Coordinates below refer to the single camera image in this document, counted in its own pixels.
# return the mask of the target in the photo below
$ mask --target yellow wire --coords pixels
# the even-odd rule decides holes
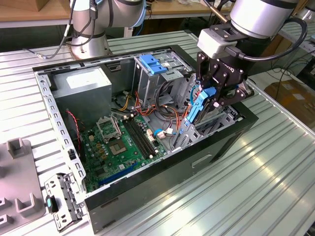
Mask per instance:
[[[127,97],[127,99],[126,99],[126,103],[125,103],[124,107],[123,107],[123,108],[121,108],[121,109],[119,109],[119,111],[123,112],[124,110],[126,110],[126,109],[127,109],[127,106],[128,106],[128,101],[129,101],[129,97]]]

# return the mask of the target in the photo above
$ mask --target workbench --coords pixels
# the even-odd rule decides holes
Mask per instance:
[[[228,14],[230,7],[223,7],[222,13]],[[211,10],[200,3],[193,2],[185,6],[177,0],[171,2],[155,1],[152,3],[152,13],[146,12],[145,19],[169,19],[186,17],[210,16]],[[49,0],[39,11],[32,12],[0,5],[0,28],[34,27],[66,25],[70,15],[67,0]],[[125,27],[124,36],[132,36],[132,28]]]
[[[180,45],[196,59],[197,38],[184,31],[109,40],[113,53]],[[35,49],[51,55],[56,47]],[[31,142],[44,182],[68,173],[32,67],[71,61],[63,47],[53,60],[25,51],[0,54],[0,143]],[[315,134],[255,85],[243,103],[258,117],[220,160],[98,235],[303,235],[315,221]],[[60,235],[92,235],[87,215]],[[46,214],[7,235],[59,235]]]

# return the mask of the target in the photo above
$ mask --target blue plastic clip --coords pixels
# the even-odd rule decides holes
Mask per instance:
[[[152,55],[141,55],[139,57],[142,64],[153,74],[160,74],[167,71],[167,68],[161,66],[159,61]]]
[[[197,97],[196,101],[193,103],[192,109],[187,117],[190,123],[193,123],[199,112],[203,110],[203,104],[205,101],[216,94],[217,90],[214,87],[207,88],[203,90]]]

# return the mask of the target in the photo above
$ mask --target ram slot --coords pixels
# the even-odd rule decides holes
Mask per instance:
[[[145,145],[146,150],[152,155],[154,156],[156,153],[153,149],[153,147],[151,146],[149,140],[147,139],[147,137],[142,133],[141,129],[139,128],[139,126],[136,124],[136,122],[134,120],[131,121],[131,125],[132,127],[139,133],[139,138],[140,140],[143,142],[143,144]]]
[[[141,141],[139,140],[139,138],[137,137],[138,134],[137,132],[133,129],[133,127],[131,126],[131,123],[129,120],[124,122],[124,126],[126,128],[126,130],[128,131],[129,135],[131,136],[132,140],[134,141],[134,143],[136,144],[136,146],[140,149],[142,155],[144,156],[145,159],[149,158],[150,153],[146,150],[145,146],[143,143],[141,143]]]

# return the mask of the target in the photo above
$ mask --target teal button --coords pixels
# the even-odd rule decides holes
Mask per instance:
[[[51,207],[51,200],[50,199],[47,200],[47,206]]]

